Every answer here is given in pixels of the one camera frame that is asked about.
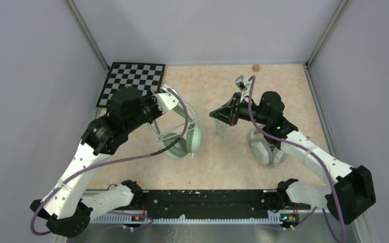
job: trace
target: white wall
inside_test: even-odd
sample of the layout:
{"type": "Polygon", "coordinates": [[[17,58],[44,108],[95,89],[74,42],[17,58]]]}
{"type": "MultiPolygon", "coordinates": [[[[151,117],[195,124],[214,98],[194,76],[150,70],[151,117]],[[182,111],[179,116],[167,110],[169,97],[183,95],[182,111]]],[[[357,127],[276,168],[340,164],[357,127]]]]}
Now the white wall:
{"type": "Polygon", "coordinates": [[[67,167],[103,80],[64,1],[0,1],[0,243],[49,241],[29,205],[67,167]]]}
{"type": "Polygon", "coordinates": [[[352,1],[313,72],[343,159],[372,172],[368,212],[389,242],[389,1],[352,1]]]}
{"type": "Polygon", "coordinates": [[[304,62],[340,0],[75,0],[108,64],[304,62]]]}

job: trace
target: black and white checkerboard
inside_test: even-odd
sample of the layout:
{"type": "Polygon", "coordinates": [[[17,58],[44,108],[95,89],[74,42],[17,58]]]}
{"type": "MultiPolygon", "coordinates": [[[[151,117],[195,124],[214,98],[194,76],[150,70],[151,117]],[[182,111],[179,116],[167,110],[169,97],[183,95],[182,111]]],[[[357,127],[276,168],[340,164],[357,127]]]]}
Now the black and white checkerboard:
{"type": "Polygon", "coordinates": [[[137,87],[142,95],[146,95],[148,90],[159,91],[164,71],[164,64],[114,62],[96,106],[106,107],[111,96],[122,87],[137,87]]]}

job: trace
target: white headphones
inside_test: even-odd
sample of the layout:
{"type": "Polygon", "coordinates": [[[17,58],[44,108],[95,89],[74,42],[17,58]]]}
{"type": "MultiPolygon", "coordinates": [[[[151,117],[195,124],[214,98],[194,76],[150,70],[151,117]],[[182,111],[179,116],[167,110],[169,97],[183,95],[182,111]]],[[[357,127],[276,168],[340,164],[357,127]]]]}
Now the white headphones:
{"type": "Polygon", "coordinates": [[[254,134],[256,133],[260,132],[255,128],[251,132],[250,141],[248,141],[248,143],[251,147],[251,151],[260,161],[260,163],[263,165],[273,166],[281,164],[287,158],[287,153],[284,153],[277,147],[274,147],[264,138],[255,138],[254,134]]]}
{"type": "MultiPolygon", "coordinates": [[[[172,159],[182,159],[189,153],[191,153],[191,157],[193,158],[194,154],[197,153],[201,148],[201,139],[202,139],[202,127],[200,123],[200,118],[198,115],[198,112],[193,107],[192,104],[187,102],[186,100],[183,100],[185,106],[187,107],[187,110],[190,111],[190,113],[193,115],[193,118],[190,116],[188,117],[189,122],[191,123],[187,128],[187,136],[186,139],[181,138],[180,141],[172,146],[170,149],[165,151],[165,154],[168,155],[172,159]]],[[[174,111],[179,114],[182,117],[185,117],[184,110],[181,106],[176,106],[174,108],[174,111]]],[[[156,137],[156,139],[159,141],[159,144],[162,148],[165,148],[169,144],[171,144],[174,139],[174,137],[180,136],[180,134],[172,133],[172,132],[166,132],[164,134],[160,134],[160,131],[158,131],[157,123],[154,121],[154,125],[157,129],[157,131],[151,126],[151,124],[147,124],[150,131],[153,133],[153,135],[156,137]]]]}

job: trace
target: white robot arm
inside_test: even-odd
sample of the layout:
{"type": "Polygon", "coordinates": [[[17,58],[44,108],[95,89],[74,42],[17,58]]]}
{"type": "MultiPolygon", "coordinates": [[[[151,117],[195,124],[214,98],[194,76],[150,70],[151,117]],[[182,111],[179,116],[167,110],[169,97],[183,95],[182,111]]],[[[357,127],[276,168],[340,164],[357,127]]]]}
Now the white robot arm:
{"type": "Polygon", "coordinates": [[[111,190],[82,197],[98,169],[84,172],[67,184],[63,182],[85,168],[107,161],[132,131],[175,108],[179,102],[168,88],[163,85],[164,93],[147,96],[141,96],[136,88],[120,89],[110,99],[107,114],[90,122],[71,163],[53,190],[30,206],[35,212],[56,188],[61,188],[38,215],[48,220],[47,226],[53,233],[74,237],[96,217],[129,205],[137,193],[142,193],[135,182],[125,181],[111,190]]]}
{"type": "MultiPolygon", "coordinates": [[[[236,125],[238,119],[251,121],[246,101],[251,81],[240,76],[236,79],[235,84],[241,92],[234,93],[231,100],[209,114],[210,117],[230,126],[236,125]]],[[[284,118],[285,106],[278,93],[267,91],[263,93],[259,105],[254,104],[253,101],[251,103],[251,115],[256,123],[265,125],[261,130],[269,135],[264,136],[265,140],[263,141],[256,139],[258,144],[254,147],[254,149],[258,149],[254,152],[258,157],[266,156],[269,158],[262,158],[263,164],[277,165],[282,162],[282,159],[277,156],[278,153],[271,152],[270,145],[280,155],[290,154],[294,156],[326,184],[326,186],[311,185],[299,182],[297,179],[280,182],[277,191],[286,200],[328,209],[338,219],[336,203],[331,193],[331,187],[334,187],[345,224],[353,222],[376,202],[370,171],[364,166],[353,168],[313,144],[295,125],[284,118]],[[332,179],[332,185],[329,183],[323,166],[314,155],[323,162],[332,179]]]]}

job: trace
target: table surface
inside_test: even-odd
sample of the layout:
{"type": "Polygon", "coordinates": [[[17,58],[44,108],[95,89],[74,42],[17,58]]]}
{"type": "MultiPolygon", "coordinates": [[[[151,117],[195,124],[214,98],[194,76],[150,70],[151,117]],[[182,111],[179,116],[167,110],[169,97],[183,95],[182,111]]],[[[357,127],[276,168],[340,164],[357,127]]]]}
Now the table surface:
{"type": "MultiPolygon", "coordinates": [[[[252,65],[167,66],[164,84],[176,89],[201,114],[204,128],[201,150],[182,160],[165,154],[123,162],[99,169],[89,189],[105,189],[124,180],[137,181],[143,189],[271,189],[280,181],[296,178],[312,184],[323,182],[295,158],[288,156],[277,167],[260,164],[251,153],[248,140],[252,123],[240,120],[223,135],[215,133],[214,120],[208,113],[226,103],[238,92],[235,79],[256,75],[253,99],[258,103],[265,91],[276,91],[286,106],[284,116],[300,131],[328,151],[312,95],[301,64],[261,65],[253,72],[252,65]]],[[[160,117],[161,131],[184,122],[174,112],[160,117]]],[[[119,159],[148,154],[160,149],[146,125],[129,135],[111,157],[119,159]]]]}

